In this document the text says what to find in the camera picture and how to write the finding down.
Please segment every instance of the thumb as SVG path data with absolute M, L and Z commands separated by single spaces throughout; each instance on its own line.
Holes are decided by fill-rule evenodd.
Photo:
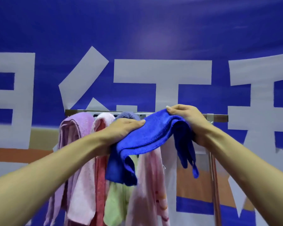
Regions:
M 145 124 L 146 120 L 141 120 L 141 121 L 135 121 L 135 122 L 131 122 L 129 124 L 127 124 L 127 130 L 129 132 L 132 132 L 136 129 L 139 129 L 140 127 L 142 127 Z
M 181 117 L 182 117 L 183 112 L 184 112 L 184 110 L 174 109 L 174 108 L 172 108 L 172 107 L 170 107 L 170 106 L 167 106 L 167 107 L 166 107 L 166 110 L 168 111 L 168 113 L 169 113 L 170 115 L 178 115 L 178 116 L 181 116 Z

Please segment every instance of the horizontal bar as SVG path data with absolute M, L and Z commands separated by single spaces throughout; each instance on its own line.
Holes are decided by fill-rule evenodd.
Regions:
M 94 115 L 99 115 L 104 112 L 108 112 L 113 114 L 115 117 L 122 113 L 122 111 L 102 111 L 102 110 L 85 110 L 85 109 L 66 109 L 65 110 L 65 116 L 69 117 L 76 113 L 80 112 L 91 112 Z M 150 114 L 153 114 L 153 112 L 134 112 L 135 114 L 139 115 L 141 119 L 147 117 Z M 214 122 L 221 122 L 221 123 L 227 123 L 228 122 L 228 115 L 226 114 L 213 114 L 214 115 Z

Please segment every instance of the blue-gray towel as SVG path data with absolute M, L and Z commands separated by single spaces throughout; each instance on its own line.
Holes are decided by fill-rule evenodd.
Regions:
M 169 115 L 166 109 L 151 114 L 145 120 L 143 127 L 132 131 L 111 147 L 106 180 L 127 186 L 137 185 L 134 163 L 129 155 L 153 151 L 164 144 L 172 134 L 182 166 L 187 168 L 189 162 L 193 168 L 194 178 L 198 178 L 199 172 L 192 144 L 195 134 L 188 123 L 180 116 Z

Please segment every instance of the person's left hand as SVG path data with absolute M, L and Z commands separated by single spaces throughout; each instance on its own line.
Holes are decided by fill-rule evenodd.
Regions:
M 119 118 L 112 122 L 108 127 L 96 132 L 103 141 L 104 147 L 99 155 L 107 155 L 110 153 L 110 146 L 125 138 L 130 132 L 142 127 L 145 120 L 137 121 L 134 119 Z

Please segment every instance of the hand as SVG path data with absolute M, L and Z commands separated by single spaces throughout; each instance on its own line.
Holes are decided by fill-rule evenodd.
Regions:
M 112 122 L 108 127 L 94 134 L 104 143 L 103 148 L 98 155 L 107 155 L 110 153 L 110 146 L 125 138 L 130 132 L 139 129 L 145 124 L 146 120 L 137 121 L 134 119 L 119 118 Z
M 166 109 L 170 115 L 183 117 L 196 134 L 194 141 L 198 145 L 205 145 L 205 134 L 214 126 L 207 121 L 196 107 L 191 105 L 174 105 L 172 107 L 167 106 Z

